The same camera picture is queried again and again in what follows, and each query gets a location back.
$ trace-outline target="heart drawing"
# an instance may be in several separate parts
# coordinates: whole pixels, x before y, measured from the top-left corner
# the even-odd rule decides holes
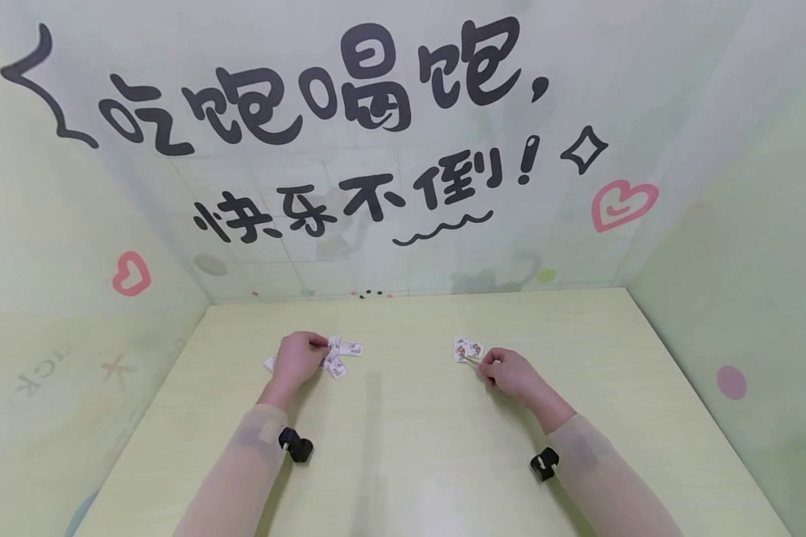
[[[132,266],[135,271],[140,273],[140,281],[130,287],[125,287],[125,282],[131,276]],[[111,283],[113,284],[113,290],[120,295],[137,296],[149,287],[149,284],[152,283],[152,277],[149,276],[149,267],[140,254],[137,252],[125,252],[116,260],[116,275]]]
[[[609,192],[618,191],[619,207],[607,205],[606,208],[602,206],[603,197]],[[603,186],[599,192],[596,193],[594,200],[591,202],[591,221],[594,222],[594,228],[597,233],[612,230],[613,227],[627,224],[635,219],[640,219],[645,213],[650,210],[657,202],[660,195],[660,190],[657,185],[651,183],[642,183],[641,185],[630,186],[630,182],[619,179],[614,180],[607,186]],[[626,203],[634,196],[645,196],[645,203],[636,210],[631,211],[631,205]],[[621,216],[620,219],[614,219],[610,222],[603,222],[603,213],[607,216]]]

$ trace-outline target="exclamation mark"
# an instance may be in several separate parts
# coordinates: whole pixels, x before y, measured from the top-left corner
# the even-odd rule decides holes
[[[529,180],[531,178],[528,176],[528,172],[534,166],[534,158],[537,157],[537,148],[540,147],[540,136],[532,134],[528,137],[528,140],[525,141],[525,149],[522,152],[522,164],[520,164],[520,171],[522,171],[522,175],[519,176],[519,179],[516,181],[520,185],[528,185]]]

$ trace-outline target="green wall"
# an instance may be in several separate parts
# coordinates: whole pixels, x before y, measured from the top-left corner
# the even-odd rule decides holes
[[[786,83],[802,89],[710,178],[630,293],[806,536],[806,80]]]

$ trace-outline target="pink dot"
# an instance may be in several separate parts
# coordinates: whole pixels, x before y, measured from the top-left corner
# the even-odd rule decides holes
[[[724,365],[716,372],[716,385],[722,395],[732,401],[740,401],[746,395],[746,377],[740,369]]]

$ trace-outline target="sleeve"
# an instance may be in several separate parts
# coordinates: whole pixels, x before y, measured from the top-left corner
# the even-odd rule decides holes
[[[278,437],[286,423],[284,411],[269,405],[257,405],[245,414],[173,537],[254,537],[284,464]]]
[[[588,419],[573,416],[549,435],[555,473],[599,537],[681,536],[675,521]]]

